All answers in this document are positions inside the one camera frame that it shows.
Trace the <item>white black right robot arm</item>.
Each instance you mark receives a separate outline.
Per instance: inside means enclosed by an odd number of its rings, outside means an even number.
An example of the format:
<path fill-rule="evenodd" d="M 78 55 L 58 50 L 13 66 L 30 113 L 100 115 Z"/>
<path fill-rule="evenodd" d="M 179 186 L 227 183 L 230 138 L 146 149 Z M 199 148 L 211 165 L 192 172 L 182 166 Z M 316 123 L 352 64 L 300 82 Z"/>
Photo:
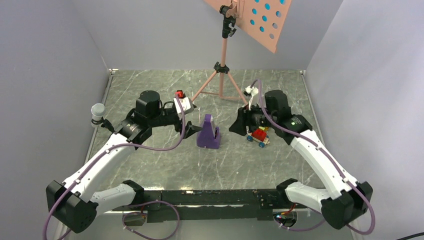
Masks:
<path fill-rule="evenodd" d="M 359 182 L 348 173 L 327 151 L 318 134 L 305 117 L 292 114 L 286 94 L 282 90 L 271 90 L 261 98 L 255 86 L 245 88 L 249 101 L 237 110 L 235 122 L 229 131 L 246 136 L 249 141 L 262 127 L 272 128 L 275 134 L 298 152 L 324 184 L 314 188 L 290 178 L 276 187 L 276 202 L 283 208 L 300 204 L 320 213 L 334 229 L 348 226 L 352 221 L 371 214 L 370 230 L 375 226 L 375 213 L 370 209 L 372 186 Z"/>

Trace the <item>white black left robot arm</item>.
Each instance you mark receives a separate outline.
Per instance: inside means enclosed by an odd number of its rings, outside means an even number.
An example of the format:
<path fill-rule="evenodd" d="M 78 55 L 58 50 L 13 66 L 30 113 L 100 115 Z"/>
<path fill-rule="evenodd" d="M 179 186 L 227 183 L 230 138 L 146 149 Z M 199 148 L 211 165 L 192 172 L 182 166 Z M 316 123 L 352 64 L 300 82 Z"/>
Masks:
<path fill-rule="evenodd" d="M 92 109 L 92 124 L 110 131 L 103 147 L 77 172 L 63 181 L 52 181 L 46 187 L 48 216 L 56 218 L 71 231 L 81 233 L 98 215 L 118 207 L 139 209 L 145 201 L 145 190 L 132 180 L 117 187 L 99 191 L 106 175 L 152 136 L 157 127 L 173 126 L 181 139 L 201 128 L 186 120 L 196 106 L 190 97 L 178 90 L 173 100 L 162 102 L 160 94 L 145 90 L 136 99 L 135 107 L 117 125 L 105 119 L 105 107 L 98 103 Z"/>

